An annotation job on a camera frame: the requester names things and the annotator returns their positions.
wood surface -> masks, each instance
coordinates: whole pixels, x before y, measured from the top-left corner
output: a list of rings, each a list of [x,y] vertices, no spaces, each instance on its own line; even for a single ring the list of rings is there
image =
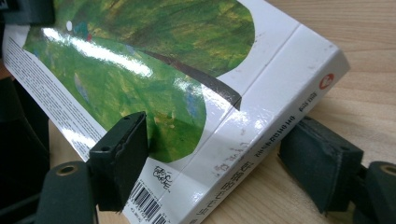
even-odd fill
[[[364,165],[396,163],[396,1],[268,2],[339,46],[351,65],[309,115],[363,149]],[[55,162],[73,158],[53,126],[51,145]],[[352,210],[320,214],[274,150],[204,223],[352,223]],[[101,223],[125,221],[109,213],[100,217]]]

white barcode label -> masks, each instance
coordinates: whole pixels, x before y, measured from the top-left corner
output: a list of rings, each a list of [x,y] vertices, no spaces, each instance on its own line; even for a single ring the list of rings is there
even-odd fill
[[[134,189],[131,192],[131,201],[136,205],[146,221],[151,221],[161,208],[157,200],[145,188],[145,186],[143,186],[142,182],[138,182],[134,186]],[[159,214],[152,223],[163,224],[164,222],[161,217],[161,214]]]

orange circular logo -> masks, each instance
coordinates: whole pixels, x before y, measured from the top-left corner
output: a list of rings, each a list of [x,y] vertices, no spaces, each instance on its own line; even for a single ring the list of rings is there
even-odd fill
[[[326,89],[328,86],[332,84],[332,81],[334,80],[334,74],[329,74],[326,77],[324,77],[319,84],[319,87],[321,90]]]

wood grain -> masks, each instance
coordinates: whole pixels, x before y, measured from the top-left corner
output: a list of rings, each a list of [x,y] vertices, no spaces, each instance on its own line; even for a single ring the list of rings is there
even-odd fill
[[[364,165],[396,163],[396,1],[268,2],[330,39],[350,62],[350,72],[309,115],[363,149]],[[65,146],[51,139],[54,148]],[[352,210],[319,214],[274,150],[204,223],[351,223]],[[114,214],[101,219],[125,221]]]

book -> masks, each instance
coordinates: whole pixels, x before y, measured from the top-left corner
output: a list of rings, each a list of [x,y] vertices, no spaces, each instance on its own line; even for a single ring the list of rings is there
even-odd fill
[[[51,26],[7,26],[4,63],[83,160],[146,111],[132,223],[200,223],[349,69],[265,1],[54,5]]]

